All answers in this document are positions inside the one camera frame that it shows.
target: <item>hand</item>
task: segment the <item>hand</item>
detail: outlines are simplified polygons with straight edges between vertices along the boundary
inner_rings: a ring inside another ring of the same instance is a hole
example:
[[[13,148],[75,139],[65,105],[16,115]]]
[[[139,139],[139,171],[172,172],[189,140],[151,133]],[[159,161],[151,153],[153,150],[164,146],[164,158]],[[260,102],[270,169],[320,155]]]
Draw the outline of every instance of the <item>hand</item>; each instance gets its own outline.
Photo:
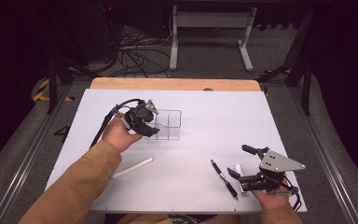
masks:
[[[283,184],[287,185],[287,180],[283,180]],[[279,186],[277,189],[265,193],[262,190],[253,190],[252,193],[260,202],[263,210],[269,210],[272,208],[280,207],[289,203],[289,197],[275,195],[275,192],[287,192],[287,189],[283,186]]]
[[[134,142],[141,140],[138,133],[130,134],[120,118],[114,117],[103,131],[102,139],[115,146],[120,153],[125,151]]]

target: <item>black pen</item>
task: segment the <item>black pen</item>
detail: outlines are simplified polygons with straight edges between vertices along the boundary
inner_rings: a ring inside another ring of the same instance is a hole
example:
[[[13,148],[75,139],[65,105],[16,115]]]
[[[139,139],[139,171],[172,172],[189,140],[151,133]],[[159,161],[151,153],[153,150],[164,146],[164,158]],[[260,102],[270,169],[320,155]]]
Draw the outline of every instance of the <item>black pen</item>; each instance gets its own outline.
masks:
[[[214,162],[213,160],[211,160],[212,166],[215,169],[215,171],[220,175],[220,177],[222,178],[223,181],[225,181],[226,187],[228,188],[229,192],[231,193],[231,195],[238,200],[237,198],[237,191],[235,191],[234,188],[232,188],[232,186],[230,185],[230,183],[228,181],[226,181],[225,176],[222,174],[222,172],[220,171],[219,167],[217,167],[216,162]]]

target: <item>clothing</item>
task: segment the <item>clothing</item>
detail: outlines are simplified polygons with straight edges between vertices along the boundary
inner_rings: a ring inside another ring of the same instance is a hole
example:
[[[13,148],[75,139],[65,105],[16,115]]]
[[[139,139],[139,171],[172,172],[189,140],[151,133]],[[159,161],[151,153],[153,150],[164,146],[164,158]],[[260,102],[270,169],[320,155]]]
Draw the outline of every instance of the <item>clothing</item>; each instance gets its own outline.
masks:
[[[119,151],[101,140],[39,197],[20,223],[83,223],[92,202],[103,193],[120,162]],[[261,217],[266,224],[301,223],[290,204],[264,211]],[[129,214],[118,223],[172,224],[172,221],[165,215]],[[204,223],[231,224],[239,223],[239,219],[234,215],[222,215]]]

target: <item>white metal stand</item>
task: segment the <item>white metal stand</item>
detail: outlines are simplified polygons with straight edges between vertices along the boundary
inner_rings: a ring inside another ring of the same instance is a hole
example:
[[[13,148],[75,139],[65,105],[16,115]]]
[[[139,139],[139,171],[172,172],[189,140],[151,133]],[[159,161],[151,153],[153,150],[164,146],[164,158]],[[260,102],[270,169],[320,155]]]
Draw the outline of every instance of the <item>white metal stand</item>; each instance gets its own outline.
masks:
[[[253,71],[252,63],[249,58],[246,44],[255,20],[256,7],[250,12],[182,12],[173,7],[172,13],[172,48],[170,69],[175,70],[178,56],[178,27],[225,27],[225,28],[245,28],[242,40],[238,41],[243,63],[246,71]]]

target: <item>gray floor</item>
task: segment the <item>gray floor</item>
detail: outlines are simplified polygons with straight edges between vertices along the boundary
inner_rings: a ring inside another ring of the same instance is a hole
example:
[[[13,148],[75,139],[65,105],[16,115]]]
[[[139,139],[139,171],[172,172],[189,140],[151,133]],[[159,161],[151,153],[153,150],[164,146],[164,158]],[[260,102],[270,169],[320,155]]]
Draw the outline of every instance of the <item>gray floor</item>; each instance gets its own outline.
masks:
[[[178,67],[175,71],[168,71],[168,75],[190,78],[257,78],[262,71],[282,64],[296,30],[293,28],[265,31],[254,29],[247,48],[255,68],[253,72],[245,71],[240,52],[236,47],[236,40],[241,34],[242,32],[238,30],[226,30],[216,38],[194,32],[181,34]],[[159,46],[157,49],[169,53],[170,45]],[[157,54],[150,54],[149,57],[164,66],[169,63],[167,58]],[[107,76],[120,68],[119,64],[115,64],[103,75]],[[340,202],[339,195],[334,191],[335,181],[326,174],[328,171],[322,166],[317,153],[317,145],[307,125],[307,122],[314,125],[322,146],[331,156],[340,174],[339,178],[345,185],[347,195],[351,199],[349,204],[353,204],[358,214],[358,170],[342,146],[328,117],[317,80],[312,80],[311,116],[305,118],[302,110],[297,106],[296,96],[301,90],[300,86],[288,89],[282,83],[284,78],[285,75],[279,75],[262,86],[268,88],[268,103],[289,157],[307,164],[307,169],[301,172],[298,178],[304,201],[309,209],[309,212],[300,214],[301,218],[304,223],[358,223],[357,217],[351,220],[346,215],[346,210],[343,209],[345,205]],[[55,118],[47,129],[46,139],[40,142],[40,150],[30,173],[24,178],[25,181],[19,194],[13,195],[13,204],[7,208],[0,223],[17,223],[44,191],[46,180],[62,147],[62,137],[54,133],[65,125],[71,125],[83,91],[89,86],[89,78],[76,77],[74,85],[67,93],[68,96],[75,96],[75,101],[64,102],[57,110]],[[61,86],[60,90],[66,90],[66,88]],[[47,110],[47,102],[36,102],[34,109],[2,150],[0,154],[0,202],[29,148],[34,147],[34,140],[43,122],[48,118]],[[245,219],[246,223],[259,223],[258,215]],[[103,214],[89,214],[86,223],[103,223]]]

